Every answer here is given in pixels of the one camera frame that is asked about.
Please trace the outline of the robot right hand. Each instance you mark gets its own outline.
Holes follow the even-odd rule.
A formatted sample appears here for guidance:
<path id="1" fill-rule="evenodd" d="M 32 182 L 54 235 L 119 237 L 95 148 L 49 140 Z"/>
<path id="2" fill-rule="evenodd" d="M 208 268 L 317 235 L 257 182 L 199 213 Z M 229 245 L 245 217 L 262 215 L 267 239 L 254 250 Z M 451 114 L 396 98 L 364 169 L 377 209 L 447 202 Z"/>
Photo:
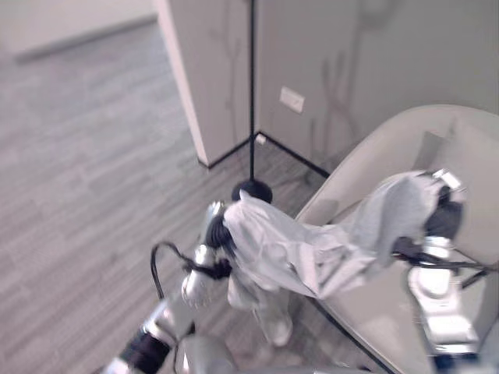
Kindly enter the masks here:
<path id="1" fill-rule="evenodd" d="M 437 186 L 437 202 L 432 214 L 424 224 L 428 237 L 456 238 L 464 217 L 466 187 L 462 181 L 446 168 L 430 174 L 432 185 Z"/>

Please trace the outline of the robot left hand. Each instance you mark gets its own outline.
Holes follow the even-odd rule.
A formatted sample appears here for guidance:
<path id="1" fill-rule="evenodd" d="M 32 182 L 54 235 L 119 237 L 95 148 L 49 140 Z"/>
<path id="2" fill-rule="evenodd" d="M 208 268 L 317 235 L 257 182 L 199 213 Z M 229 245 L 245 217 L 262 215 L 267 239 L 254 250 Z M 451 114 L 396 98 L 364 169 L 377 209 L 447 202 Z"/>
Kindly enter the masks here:
<path id="1" fill-rule="evenodd" d="M 224 224 L 227 208 L 228 204 L 220 200 L 208 205 L 200 229 L 200 243 L 214 250 L 222 250 L 227 257 L 234 259 L 235 243 Z"/>

